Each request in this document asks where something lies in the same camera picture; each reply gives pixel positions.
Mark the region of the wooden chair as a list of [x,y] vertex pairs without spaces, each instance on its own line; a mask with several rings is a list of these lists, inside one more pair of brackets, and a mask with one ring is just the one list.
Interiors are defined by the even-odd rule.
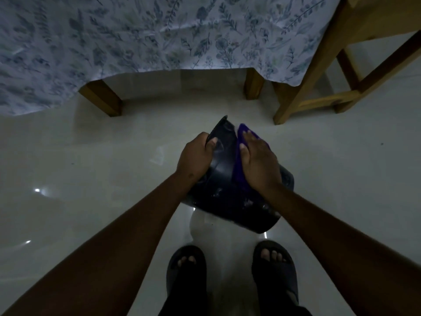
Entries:
[[[350,44],[415,32],[403,45],[363,77],[347,48]],[[297,87],[273,82],[280,107],[273,116],[276,125],[291,114],[321,107],[335,113],[351,109],[421,56],[421,0],[344,0],[340,2],[308,70]],[[318,79],[337,60],[350,90],[308,99]]]

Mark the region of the black plastic bucket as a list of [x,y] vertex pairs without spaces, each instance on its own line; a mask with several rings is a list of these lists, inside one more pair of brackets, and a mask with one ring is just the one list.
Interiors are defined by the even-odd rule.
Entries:
[[258,192],[246,193],[232,182],[237,128],[227,115],[213,128],[208,140],[217,137],[218,143],[211,165],[182,203],[262,234],[270,230],[281,215]]

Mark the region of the black sandal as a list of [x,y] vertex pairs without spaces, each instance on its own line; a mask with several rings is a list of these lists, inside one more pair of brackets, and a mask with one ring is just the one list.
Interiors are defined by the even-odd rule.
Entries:
[[[196,265],[178,268],[177,260],[193,255]],[[194,245],[179,248],[166,272],[167,298],[158,316],[208,316],[207,264],[203,251]]]
[[[287,262],[262,259],[260,252],[263,248],[280,251]],[[283,246],[271,240],[259,242],[253,252],[251,270],[262,316],[275,316],[275,312],[287,314],[290,308],[299,306],[296,267]]]

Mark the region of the floral patterned tablecloth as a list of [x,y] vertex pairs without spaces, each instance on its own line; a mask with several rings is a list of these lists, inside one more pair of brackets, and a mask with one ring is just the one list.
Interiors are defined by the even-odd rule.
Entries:
[[0,115],[133,72],[255,68],[298,86],[340,0],[0,0]]

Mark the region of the person's left forearm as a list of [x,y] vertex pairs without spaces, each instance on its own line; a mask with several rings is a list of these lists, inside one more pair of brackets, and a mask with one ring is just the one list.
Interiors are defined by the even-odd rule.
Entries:
[[192,171],[177,170],[2,316],[127,316],[171,217],[196,181]]

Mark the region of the person's left hand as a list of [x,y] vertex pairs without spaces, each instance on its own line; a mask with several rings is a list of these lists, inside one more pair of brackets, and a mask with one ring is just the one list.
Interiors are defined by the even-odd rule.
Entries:
[[176,174],[189,181],[190,185],[196,184],[210,167],[213,158],[207,156],[205,151],[209,134],[202,132],[192,141],[188,142],[178,160]]

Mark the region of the person's right forearm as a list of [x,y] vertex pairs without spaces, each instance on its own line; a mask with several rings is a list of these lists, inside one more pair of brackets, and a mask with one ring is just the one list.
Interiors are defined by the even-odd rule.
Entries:
[[259,193],[318,259],[357,316],[421,316],[421,266],[282,184]]

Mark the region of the purple cleaning cloth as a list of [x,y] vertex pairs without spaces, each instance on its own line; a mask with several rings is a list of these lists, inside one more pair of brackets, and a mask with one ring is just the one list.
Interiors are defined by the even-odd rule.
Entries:
[[232,172],[232,182],[235,183],[242,191],[246,193],[251,193],[254,189],[249,185],[248,181],[245,178],[243,172],[243,164],[241,158],[241,148],[240,145],[243,144],[248,148],[248,143],[244,138],[243,132],[252,133],[257,139],[261,139],[254,131],[250,130],[244,123],[240,123],[236,130],[237,141],[235,146],[235,162]]

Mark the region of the person's right foot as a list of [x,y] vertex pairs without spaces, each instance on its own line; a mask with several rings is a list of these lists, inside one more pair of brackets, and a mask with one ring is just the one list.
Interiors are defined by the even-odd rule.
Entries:
[[269,250],[266,248],[263,248],[260,252],[260,257],[266,261],[269,262],[287,262],[287,259],[284,258],[282,253],[278,250]]

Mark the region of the person's right hand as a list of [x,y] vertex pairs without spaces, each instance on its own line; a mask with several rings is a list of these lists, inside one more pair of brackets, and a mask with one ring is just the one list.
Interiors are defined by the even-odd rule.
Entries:
[[250,132],[243,132],[243,135],[251,156],[251,169],[245,178],[255,191],[266,196],[272,189],[282,186],[277,158],[263,139],[257,139]]

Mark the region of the black left sandal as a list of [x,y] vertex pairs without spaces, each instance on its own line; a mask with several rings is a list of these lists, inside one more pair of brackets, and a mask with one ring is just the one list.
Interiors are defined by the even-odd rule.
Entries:
[[[177,260],[193,255],[196,265],[178,268]],[[179,248],[166,272],[167,298],[158,316],[208,316],[207,264],[203,251],[194,245]]]

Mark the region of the black right sandal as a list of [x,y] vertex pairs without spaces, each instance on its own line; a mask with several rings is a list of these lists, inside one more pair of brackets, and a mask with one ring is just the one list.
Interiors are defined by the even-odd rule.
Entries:
[[[262,259],[260,252],[263,248],[280,251],[287,262]],[[259,242],[253,252],[251,270],[262,316],[275,316],[275,312],[287,314],[290,308],[299,306],[296,267],[283,246],[271,240]]]

